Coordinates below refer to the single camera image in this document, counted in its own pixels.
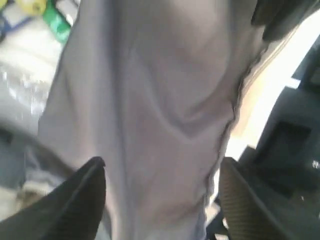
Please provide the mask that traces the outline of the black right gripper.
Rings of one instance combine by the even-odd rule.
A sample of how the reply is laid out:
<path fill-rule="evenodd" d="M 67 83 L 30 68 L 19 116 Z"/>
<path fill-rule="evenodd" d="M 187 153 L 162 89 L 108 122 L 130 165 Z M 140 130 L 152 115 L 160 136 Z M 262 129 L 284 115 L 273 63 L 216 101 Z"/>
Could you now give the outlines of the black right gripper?
<path fill-rule="evenodd" d="M 317 0 L 260 0 L 251 25 L 272 43 L 320 8 Z M 320 56 L 310 58 L 296 89 L 285 87 L 275 102 L 257 148 L 247 148 L 238 173 L 263 198 L 320 198 Z"/>

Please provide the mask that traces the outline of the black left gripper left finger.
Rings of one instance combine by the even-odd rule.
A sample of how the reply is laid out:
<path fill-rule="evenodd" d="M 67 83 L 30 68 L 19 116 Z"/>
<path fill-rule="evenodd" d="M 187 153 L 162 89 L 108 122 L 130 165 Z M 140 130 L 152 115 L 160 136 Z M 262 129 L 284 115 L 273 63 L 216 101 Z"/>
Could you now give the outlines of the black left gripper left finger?
<path fill-rule="evenodd" d="M 105 163 L 91 158 L 40 200 L 1 221 L 2 240 L 93 240 L 105 208 Z"/>

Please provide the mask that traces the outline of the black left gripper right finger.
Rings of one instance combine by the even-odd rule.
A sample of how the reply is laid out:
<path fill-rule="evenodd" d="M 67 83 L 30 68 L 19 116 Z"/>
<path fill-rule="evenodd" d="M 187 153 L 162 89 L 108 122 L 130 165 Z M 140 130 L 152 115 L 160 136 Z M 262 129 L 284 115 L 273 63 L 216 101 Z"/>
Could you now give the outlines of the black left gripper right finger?
<path fill-rule="evenodd" d="M 233 240 L 318 240 L 320 193 L 269 184 L 257 168 L 225 158 L 220 203 Z"/>

